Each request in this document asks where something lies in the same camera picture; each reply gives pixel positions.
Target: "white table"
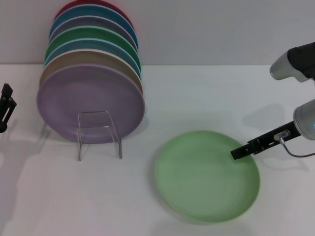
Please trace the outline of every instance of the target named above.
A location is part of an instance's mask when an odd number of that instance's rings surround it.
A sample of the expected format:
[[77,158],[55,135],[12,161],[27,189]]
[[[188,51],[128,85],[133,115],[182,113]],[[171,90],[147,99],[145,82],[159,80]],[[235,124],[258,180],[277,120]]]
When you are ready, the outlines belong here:
[[[124,159],[106,144],[89,146],[78,162],[78,145],[45,128],[37,112],[41,72],[42,65],[0,66],[0,82],[18,104],[0,135],[1,236],[314,235],[315,157],[293,158],[281,146],[255,156],[258,198],[222,224],[179,219],[152,178],[157,151],[174,136],[207,129],[246,143],[292,121],[294,109],[315,97],[313,82],[275,81],[268,66],[144,66],[146,117],[123,140]],[[315,151],[302,137],[287,145],[296,154]]]

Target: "tan plate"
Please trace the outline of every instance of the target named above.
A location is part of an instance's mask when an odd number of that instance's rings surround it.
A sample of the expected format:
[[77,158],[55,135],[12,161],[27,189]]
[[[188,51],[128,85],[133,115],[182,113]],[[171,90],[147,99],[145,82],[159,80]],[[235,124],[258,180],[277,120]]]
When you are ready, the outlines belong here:
[[72,50],[54,58],[46,65],[40,77],[39,86],[41,86],[51,74],[63,67],[86,63],[105,65],[119,70],[134,81],[141,93],[143,93],[139,76],[127,62],[114,54],[95,49]]

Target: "gray wall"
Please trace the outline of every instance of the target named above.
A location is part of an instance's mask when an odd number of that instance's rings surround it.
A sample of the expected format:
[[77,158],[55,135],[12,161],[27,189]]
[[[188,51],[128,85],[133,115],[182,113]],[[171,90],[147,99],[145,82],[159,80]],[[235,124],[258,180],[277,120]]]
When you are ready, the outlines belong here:
[[[42,63],[68,0],[0,0],[0,63]],[[271,64],[315,41],[313,0],[110,0],[136,27],[143,64]]]

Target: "green plate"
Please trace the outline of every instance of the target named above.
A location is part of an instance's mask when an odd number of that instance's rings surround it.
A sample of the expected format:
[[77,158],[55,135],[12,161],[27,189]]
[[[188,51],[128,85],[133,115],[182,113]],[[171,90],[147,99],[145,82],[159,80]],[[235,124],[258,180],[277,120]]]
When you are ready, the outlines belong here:
[[45,60],[60,45],[79,38],[98,38],[110,41],[125,49],[141,69],[141,63],[137,52],[125,38],[109,29],[96,26],[79,26],[65,30],[50,42],[46,51]]
[[236,140],[195,131],[162,149],[155,166],[157,188],[178,213],[203,222],[231,220],[248,210],[259,191],[259,172],[251,156],[234,161]]

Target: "plate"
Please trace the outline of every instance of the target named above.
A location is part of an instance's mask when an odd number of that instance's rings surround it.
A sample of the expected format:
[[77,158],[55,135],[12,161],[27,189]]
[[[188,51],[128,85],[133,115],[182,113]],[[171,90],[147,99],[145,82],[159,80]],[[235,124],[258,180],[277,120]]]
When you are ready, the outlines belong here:
[[133,46],[125,38],[109,29],[96,26],[74,27],[62,32],[48,45],[45,60],[60,45],[79,38],[98,38],[118,45],[119,47],[125,49],[132,56],[141,70],[139,56]]
[[231,220],[247,211],[259,191],[251,156],[234,161],[236,140],[211,131],[185,133],[167,143],[155,166],[157,188],[178,213],[202,222]]
[[[140,124],[145,111],[142,93],[123,73],[108,66],[77,64],[53,73],[39,88],[37,108],[62,137],[77,142],[79,112],[109,111],[120,138]],[[86,120],[99,126],[102,120]],[[112,142],[110,132],[85,132],[82,142]]]
[[41,86],[45,83],[46,79],[56,70],[70,65],[85,63],[109,66],[122,72],[128,76],[142,92],[140,78],[127,62],[114,54],[95,49],[78,49],[59,55],[47,64],[40,77],[39,85]]
[[51,42],[55,37],[57,37],[60,33],[64,32],[65,30],[68,30],[70,28],[77,27],[77,26],[98,26],[98,27],[112,30],[113,32],[116,32],[117,34],[124,37],[133,46],[133,48],[136,51],[138,51],[138,48],[134,40],[123,27],[121,27],[120,25],[118,25],[117,23],[111,20],[98,17],[98,16],[79,16],[79,17],[75,17],[68,21],[63,22],[51,34],[49,38],[49,42]]
[[72,8],[74,6],[78,6],[78,5],[83,5],[83,4],[96,4],[96,5],[101,5],[101,6],[106,6],[110,9],[113,9],[114,11],[117,11],[119,14],[121,14],[126,20],[129,21],[129,23],[131,24],[131,26],[133,27],[131,20],[128,18],[128,16],[126,14],[124,14],[123,11],[121,11],[118,7],[110,4],[109,2],[105,2],[102,0],[77,0],[77,1],[72,1],[70,3],[68,3],[66,6],[64,6],[55,16],[55,19],[61,15],[64,11],[68,10],[69,8]]
[[116,22],[131,35],[131,37],[133,38],[134,42],[136,43],[138,47],[138,39],[134,32],[133,27],[121,14],[117,13],[116,11],[108,7],[100,6],[100,5],[93,5],[93,4],[74,6],[66,10],[65,12],[63,12],[54,21],[50,29],[49,36],[63,22],[70,20],[71,18],[78,17],[78,16],[99,16],[99,17],[103,17],[103,18]]
[[141,78],[141,72],[137,63],[124,49],[109,41],[96,38],[80,38],[60,45],[48,56],[45,66],[55,57],[76,49],[97,49],[112,53],[127,62]]

